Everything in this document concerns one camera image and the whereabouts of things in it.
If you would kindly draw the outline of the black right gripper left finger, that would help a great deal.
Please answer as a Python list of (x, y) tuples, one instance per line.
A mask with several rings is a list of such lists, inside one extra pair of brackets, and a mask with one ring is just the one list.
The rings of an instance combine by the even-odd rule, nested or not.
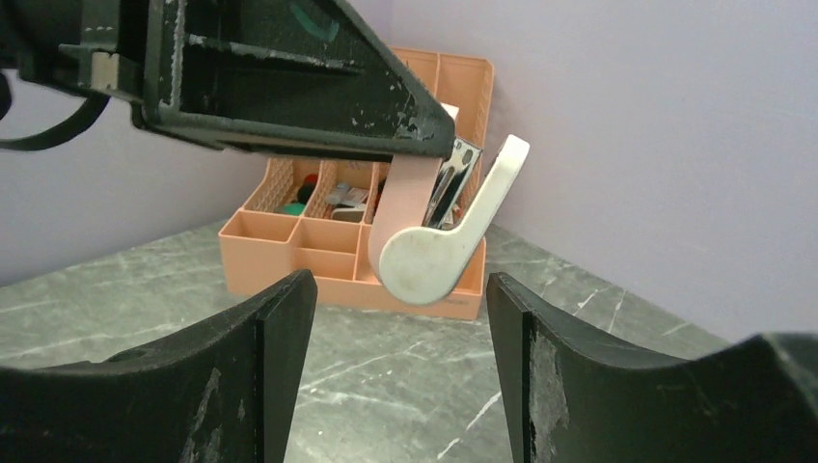
[(102, 362), (2, 368), (2, 460), (283, 461), (316, 299), (298, 270)]

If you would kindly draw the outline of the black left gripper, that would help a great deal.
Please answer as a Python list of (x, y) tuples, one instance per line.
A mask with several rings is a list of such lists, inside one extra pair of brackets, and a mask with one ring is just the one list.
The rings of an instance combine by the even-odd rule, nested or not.
[(143, 100), (149, 1), (3, 1), (1, 69), (52, 90)]

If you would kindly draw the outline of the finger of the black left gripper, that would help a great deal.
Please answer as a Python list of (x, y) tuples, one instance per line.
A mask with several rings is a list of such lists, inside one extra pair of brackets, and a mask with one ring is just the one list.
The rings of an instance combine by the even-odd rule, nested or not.
[(446, 159), (455, 123), (345, 1), (152, 1), (142, 115), (213, 149)]

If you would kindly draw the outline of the pink white stapler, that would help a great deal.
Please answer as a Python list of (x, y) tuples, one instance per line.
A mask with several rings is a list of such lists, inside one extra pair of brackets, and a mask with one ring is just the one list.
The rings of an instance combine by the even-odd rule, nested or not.
[(482, 150), (456, 138), (450, 158), (394, 156), (368, 242), (378, 281), (405, 304), (448, 296), (528, 157), (527, 141), (509, 135), (470, 204), (454, 211), (477, 171)]

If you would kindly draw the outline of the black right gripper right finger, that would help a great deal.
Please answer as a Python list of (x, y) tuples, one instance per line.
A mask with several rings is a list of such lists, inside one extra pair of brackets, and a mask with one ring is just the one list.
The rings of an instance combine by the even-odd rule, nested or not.
[(684, 360), (486, 286), (516, 462), (813, 462), (817, 338), (763, 333)]

